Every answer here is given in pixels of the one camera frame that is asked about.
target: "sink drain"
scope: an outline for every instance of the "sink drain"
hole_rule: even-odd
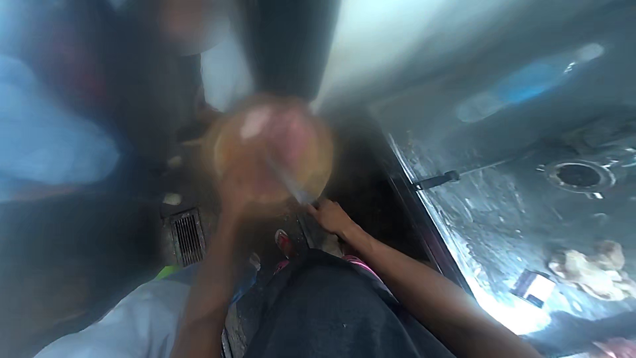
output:
[[[556,176],[563,183],[583,188],[598,185],[601,181],[601,176],[596,170],[581,163],[566,164],[559,167],[556,170]]]

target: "metal grate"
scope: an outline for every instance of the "metal grate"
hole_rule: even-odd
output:
[[[170,217],[172,241],[177,260],[182,267],[199,262],[205,254],[205,240],[197,209]]]

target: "metal blade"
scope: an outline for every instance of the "metal blade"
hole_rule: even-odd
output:
[[[307,191],[303,190],[300,184],[283,168],[279,163],[277,163],[274,158],[269,154],[265,154],[265,162],[267,166],[272,170],[272,172],[276,175],[278,180],[285,186],[285,188],[291,193],[291,195],[296,199],[296,201],[301,205],[312,204],[316,202],[316,198],[311,196]]]

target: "finger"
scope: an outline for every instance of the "finger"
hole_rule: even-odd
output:
[[[319,207],[322,208],[323,205],[327,205],[327,204],[333,203],[333,202],[331,200],[327,199],[326,197],[322,197],[322,198],[320,198],[319,203],[320,203]]]
[[[318,215],[318,210],[314,208],[313,205],[307,204],[305,207],[307,208],[309,214],[311,214],[313,217],[316,217],[316,215]]]

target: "blurred hand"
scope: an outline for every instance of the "blurred hand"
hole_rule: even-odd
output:
[[[240,215],[252,199],[252,176],[246,175],[241,165],[226,170],[219,188],[221,211],[225,214]]]
[[[338,203],[334,203],[329,199],[321,199],[318,209],[307,205],[307,211],[318,221],[318,224],[323,229],[331,234],[342,236],[344,230],[356,224]]]

